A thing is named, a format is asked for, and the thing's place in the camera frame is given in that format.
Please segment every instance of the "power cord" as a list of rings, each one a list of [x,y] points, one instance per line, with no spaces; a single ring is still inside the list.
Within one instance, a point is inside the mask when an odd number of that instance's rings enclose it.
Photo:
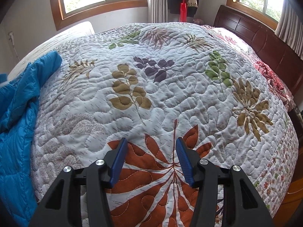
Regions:
[[[16,53],[16,56],[17,56],[18,60],[20,61],[19,56],[18,56],[18,54],[17,54],[17,51],[16,51],[16,49],[15,49],[14,33],[13,33],[12,31],[10,31],[10,32],[8,33],[8,35],[9,35],[9,40],[12,42],[13,49],[14,49],[14,51],[15,51],[15,53]]]

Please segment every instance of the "orange leaf pattern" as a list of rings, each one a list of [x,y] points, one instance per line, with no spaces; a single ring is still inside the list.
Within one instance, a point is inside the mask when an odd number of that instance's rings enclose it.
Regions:
[[[166,158],[155,139],[145,134],[146,150],[128,143],[128,153],[118,183],[107,190],[108,198],[115,199],[117,206],[111,209],[115,226],[123,227],[188,227],[196,204],[198,190],[192,189],[182,174],[175,151],[176,128],[174,122],[173,151]],[[191,128],[183,139],[188,148],[205,157],[212,144],[197,146],[198,126]],[[108,142],[111,149],[119,141]]]

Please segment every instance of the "red bag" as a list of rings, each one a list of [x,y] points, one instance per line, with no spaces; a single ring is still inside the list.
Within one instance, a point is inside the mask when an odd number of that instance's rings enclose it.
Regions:
[[[180,5],[180,22],[187,22],[187,3],[183,0]]]

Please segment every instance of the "quilted bedspread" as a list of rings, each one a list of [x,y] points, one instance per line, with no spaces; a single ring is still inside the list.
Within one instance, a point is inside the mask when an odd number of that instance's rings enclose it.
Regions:
[[[115,226],[188,227],[198,192],[182,175],[181,136],[201,158],[240,165],[275,215],[298,140],[283,102],[247,57],[189,23],[130,24],[57,50],[62,67],[41,89],[32,145],[38,199],[65,165],[89,166],[126,137],[120,179],[107,191]],[[219,186],[218,226],[222,198]]]

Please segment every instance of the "blue gripper pad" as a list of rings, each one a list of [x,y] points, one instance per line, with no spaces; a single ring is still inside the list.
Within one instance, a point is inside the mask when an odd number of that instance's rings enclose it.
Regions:
[[[176,151],[185,181],[192,187],[194,185],[193,166],[195,166],[195,164],[199,161],[200,157],[196,151],[186,147],[181,137],[177,139]],[[190,161],[188,154],[193,157],[194,160],[192,162]]]
[[[127,140],[126,138],[122,138],[118,147],[115,149],[117,152],[116,158],[111,166],[111,179],[109,181],[109,184],[111,185],[111,188],[114,187],[114,185],[118,182],[119,176],[125,161],[125,157],[127,154]]]

